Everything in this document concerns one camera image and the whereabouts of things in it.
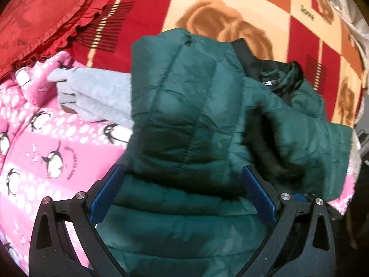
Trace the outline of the dark green puffer jacket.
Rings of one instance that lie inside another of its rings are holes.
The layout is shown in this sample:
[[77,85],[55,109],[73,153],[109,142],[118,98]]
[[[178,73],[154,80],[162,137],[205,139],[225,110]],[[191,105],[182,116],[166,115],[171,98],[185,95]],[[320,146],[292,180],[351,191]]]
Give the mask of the dark green puffer jacket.
[[247,165],[279,191],[340,196],[352,130],[327,120],[298,63],[184,29],[131,55],[124,181],[97,226],[130,276],[239,273],[268,233],[241,185]]

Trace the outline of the pink penguin quilt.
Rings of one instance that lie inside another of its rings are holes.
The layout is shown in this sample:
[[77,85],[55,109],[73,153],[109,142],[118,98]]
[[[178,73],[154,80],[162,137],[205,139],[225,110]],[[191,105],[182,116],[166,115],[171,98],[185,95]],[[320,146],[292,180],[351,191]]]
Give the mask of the pink penguin quilt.
[[132,134],[60,108],[48,75],[78,66],[62,51],[1,81],[1,242],[24,271],[42,198],[69,199],[88,190],[123,154]]

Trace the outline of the grey sweatshirt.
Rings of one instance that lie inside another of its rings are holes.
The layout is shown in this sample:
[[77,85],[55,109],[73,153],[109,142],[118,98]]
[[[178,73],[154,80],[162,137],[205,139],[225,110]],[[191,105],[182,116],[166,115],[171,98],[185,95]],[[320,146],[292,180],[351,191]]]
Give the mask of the grey sweatshirt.
[[87,122],[109,121],[133,127],[131,74],[96,68],[57,68],[48,75],[56,84],[57,99],[65,111]]

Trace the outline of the red orange rose blanket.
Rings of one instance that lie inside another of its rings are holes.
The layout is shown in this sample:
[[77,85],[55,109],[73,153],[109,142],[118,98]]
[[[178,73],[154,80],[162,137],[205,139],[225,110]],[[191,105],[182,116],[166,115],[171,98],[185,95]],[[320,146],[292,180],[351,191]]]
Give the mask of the red orange rose blanket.
[[86,66],[127,72],[137,39],[176,27],[223,42],[242,38],[259,59],[297,61],[327,118],[354,125],[364,57],[332,0],[109,0],[69,52]]

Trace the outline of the red heart-shaped pillow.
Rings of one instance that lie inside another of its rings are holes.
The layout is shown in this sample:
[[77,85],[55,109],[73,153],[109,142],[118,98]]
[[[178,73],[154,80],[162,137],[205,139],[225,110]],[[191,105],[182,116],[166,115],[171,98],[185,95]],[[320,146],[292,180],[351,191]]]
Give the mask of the red heart-shaped pillow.
[[54,56],[109,0],[11,0],[1,14],[1,77]]

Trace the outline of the beige floral bed sheet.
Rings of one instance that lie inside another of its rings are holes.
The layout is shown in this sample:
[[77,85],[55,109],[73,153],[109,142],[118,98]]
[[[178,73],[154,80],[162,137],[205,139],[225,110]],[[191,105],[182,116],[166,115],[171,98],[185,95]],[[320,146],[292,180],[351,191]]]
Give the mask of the beige floral bed sheet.
[[340,9],[340,16],[359,45],[364,68],[368,71],[368,23],[354,0],[333,0]]

